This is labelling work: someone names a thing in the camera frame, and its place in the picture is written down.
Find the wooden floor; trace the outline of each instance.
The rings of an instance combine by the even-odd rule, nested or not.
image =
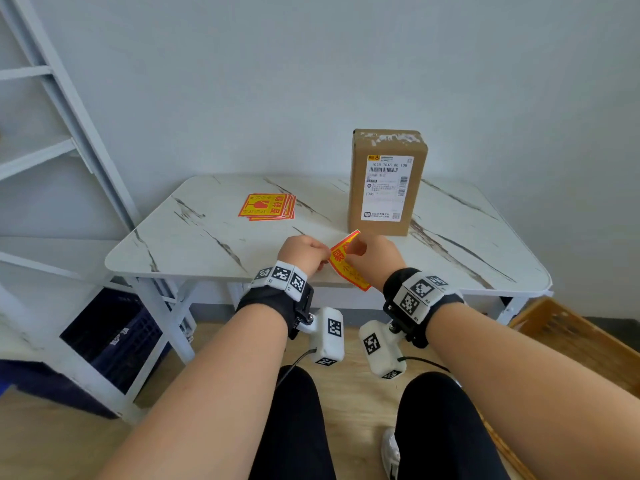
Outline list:
[[[220,328],[200,323],[193,343],[196,351]],[[284,363],[307,350],[308,338],[289,342]],[[408,355],[439,362],[433,352],[404,343]],[[410,362],[393,381],[377,379],[360,350],[358,331],[345,331],[345,359],[331,367],[308,360],[301,366],[313,376],[323,405],[329,446],[339,480],[385,480],[380,437],[396,422],[397,406],[407,383],[431,368]],[[136,403],[149,407],[182,370],[172,351],[142,389]],[[90,479],[121,444],[130,427],[10,389],[0,397],[0,480]],[[520,476],[510,465],[511,477]]]

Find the marble table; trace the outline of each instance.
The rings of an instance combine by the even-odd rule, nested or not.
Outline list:
[[[249,193],[280,192],[298,197],[295,219],[250,222],[237,217]],[[199,280],[250,282],[258,270],[273,263],[288,236],[308,234],[329,246],[339,242],[348,233],[348,201],[349,179],[344,177],[193,177],[126,236],[105,265],[136,288],[156,318],[168,311],[159,294],[152,298],[148,278],[186,280],[186,303],[190,283]],[[464,295],[514,297],[498,317],[501,322],[508,322],[528,298],[545,294],[552,284],[544,266],[480,190],[464,182],[423,178],[409,235],[389,239],[407,264],[443,277]],[[352,286],[330,266],[311,282]]]

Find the white plastic sensor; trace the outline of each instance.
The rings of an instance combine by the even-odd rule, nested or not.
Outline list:
[[[316,315],[313,322],[306,325],[302,322],[297,329],[309,334],[309,348],[316,349],[310,355],[311,360],[320,365],[333,365],[344,359],[344,320],[335,308],[325,306]]]
[[[398,343],[405,334],[402,331],[391,332],[390,324],[372,320],[361,326],[358,332],[369,368],[382,379],[394,379],[406,371],[406,362],[398,362],[403,356]]]

